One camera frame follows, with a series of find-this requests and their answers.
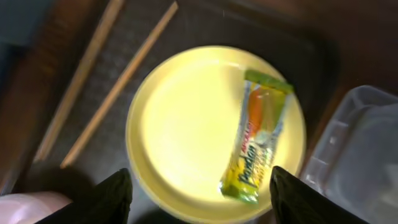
container lid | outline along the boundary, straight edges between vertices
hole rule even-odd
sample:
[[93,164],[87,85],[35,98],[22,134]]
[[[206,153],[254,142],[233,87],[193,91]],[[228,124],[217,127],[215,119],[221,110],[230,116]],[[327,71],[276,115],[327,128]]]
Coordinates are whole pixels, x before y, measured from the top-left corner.
[[[367,103],[376,95],[385,98]],[[302,176],[370,223],[398,220],[398,104],[391,97],[370,86],[348,93]]]

plate rim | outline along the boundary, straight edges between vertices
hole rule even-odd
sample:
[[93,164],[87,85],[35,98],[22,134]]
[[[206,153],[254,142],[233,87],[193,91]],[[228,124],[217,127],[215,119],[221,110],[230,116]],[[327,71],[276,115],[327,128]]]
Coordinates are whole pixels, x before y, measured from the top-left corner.
[[[265,214],[266,212],[268,212],[269,210],[272,209],[272,205],[269,208],[266,209],[254,209],[252,213],[247,213],[245,215],[240,216],[239,218],[233,218],[233,219],[229,219],[229,220],[220,220],[220,221],[214,221],[214,220],[208,220],[208,219],[203,219],[203,218],[198,218],[198,217],[193,217],[190,215],[186,215],[182,212],[179,212],[177,209],[174,209],[173,207],[171,207],[170,205],[168,205],[167,202],[163,201],[158,195],[156,195],[152,189],[149,187],[149,185],[146,183],[146,181],[144,181],[144,179],[141,176],[141,172],[139,171],[138,166],[136,165],[136,163],[134,163],[134,156],[132,155],[132,146],[131,146],[131,141],[130,138],[128,136],[130,136],[130,130],[131,130],[131,125],[132,125],[132,112],[134,111],[134,103],[137,99],[137,97],[140,95],[140,92],[142,90],[142,86],[145,85],[146,81],[148,81],[148,79],[152,76],[152,74],[158,70],[159,68],[161,68],[163,65],[165,65],[169,60],[172,60],[176,57],[180,57],[183,54],[192,52],[192,51],[197,51],[197,50],[221,50],[221,49],[228,49],[228,50],[233,50],[233,51],[237,51],[240,53],[244,53],[244,54],[248,54],[252,57],[257,58],[258,60],[260,60],[261,62],[265,63],[267,66],[269,66],[270,68],[276,70],[282,77],[283,80],[285,80],[285,78],[283,77],[283,75],[275,68],[273,67],[269,62],[267,62],[266,60],[264,60],[263,58],[257,56],[254,53],[248,52],[246,50],[243,49],[239,49],[236,47],[230,47],[230,46],[225,46],[225,45],[206,45],[206,46],[199,46],[199,47],[194,47],[194,48],[190,48],[184,51],[181,51],[175,55],[172,55],[171,57],[167,58],[166,60],[164,60],[162,63],[160,63],[158,66],[156,66],[155,68],[153,68],[148,75],[145,77],[145,79],[141,82],[141,84],[139,85],[137,91],[134,94],[134,97],[131,101],[131,104],[129,106],[129,111],[127,114],[127,120],[126,120],[126,130],[125,130],[125,142],[126,142],[126,150],[127,150],[127,156],[129,158],[129,163],[130,163],[130,167],[134,173],[134,175],[136,176],[136,179],[138,180],[139,185],[142,187],[142,189],[144,190],[144,192],[149,196],[149,198],[155,203],[157,204],[161,209],[165,210],[166,212],[169,212],[170,214],[172,214],[173,216],[180,218],[184,221],[188,221],[188,222],[195,222],[195,223],[236,223],[236,222],[246,222],[248,220],[252,220],[255,219],[257,217],[260,217],[261,215]],[[302,133],[303,133],[303,146],[302,146],[302,150],[301,150],[301,154],[300,154],[300,160],[298,161],[298,165],[297,165],[297,170],[295,171],[295,173],[293,174],[294,176],[298,177],[299,173],[302,170],[302,166],[303,166],[303,162],[305,159],[305,148],[307,145],[306,142],[306,125],[305,125],[305,120],[303,117],[303,111],[301,108],[301,105],[297,99],[297,96],[294,94],[293,97],[295,98],[295,100],[298,102],[298,113],[301,119],[301,123],[302,123]]]

dark tray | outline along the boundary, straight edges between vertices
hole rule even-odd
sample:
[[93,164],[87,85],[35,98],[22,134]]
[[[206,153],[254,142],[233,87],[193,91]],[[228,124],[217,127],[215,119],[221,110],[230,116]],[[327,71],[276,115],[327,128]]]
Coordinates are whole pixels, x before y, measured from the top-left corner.
[[[49,158],[34,164],[21,177],[17,192],[48,190],[44,185],[55,182],[50,175],[44,175],[45,170],[59,166],[171,2],[126,1]],[[335,87],[337,68],[333,47],[326,39],[278,13],[247,2],[180,0],[178,4],[180,8],[176,15],[72,165],[72,169],[84,173],[94,183],[101,182],[120,168],[130,167],[124,130],[132,97],[154,67],[183,50],[202,45],[227,45],[267,60],[295,87],[308,137],[323,113]],[[70,191],[74,180],[64,181],[68,181],[67,190]],[[133,186],[131,221],[157,208],[136,179]]]

dark wooden table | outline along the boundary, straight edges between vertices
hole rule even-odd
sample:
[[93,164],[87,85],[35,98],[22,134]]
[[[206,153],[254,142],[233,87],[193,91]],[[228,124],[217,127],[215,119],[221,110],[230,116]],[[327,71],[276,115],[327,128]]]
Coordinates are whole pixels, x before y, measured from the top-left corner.
[[[374,85],[398,94],[398,2],[393,0],[250,0],[321,30],[338,45],[338,87],[308,143],[312,153],[344,94],[359,85]],[[29,163],[44,135],[90,29],[106,1],[57,0],[35,44],[18,62],[0,98],[0,192],[6,180]],[[78,37],[86,35],[84,40]]]

yellow plate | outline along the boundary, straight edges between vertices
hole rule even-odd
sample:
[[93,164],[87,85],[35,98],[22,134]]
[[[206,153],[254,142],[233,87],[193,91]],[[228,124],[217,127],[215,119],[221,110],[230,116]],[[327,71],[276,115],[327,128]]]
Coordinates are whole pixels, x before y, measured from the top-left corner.
[[[126,141],[132,169],[152,200],[176,217],[235,223],[271,208],[270,173],[264,177],[258,205],[224,198],[218,191],[238,128],[246,67],[283,79],[248,52],[198,47],[155,68],[131,103]],[[288,107],[274,164],[297,174],[305,127],[296,97]]]

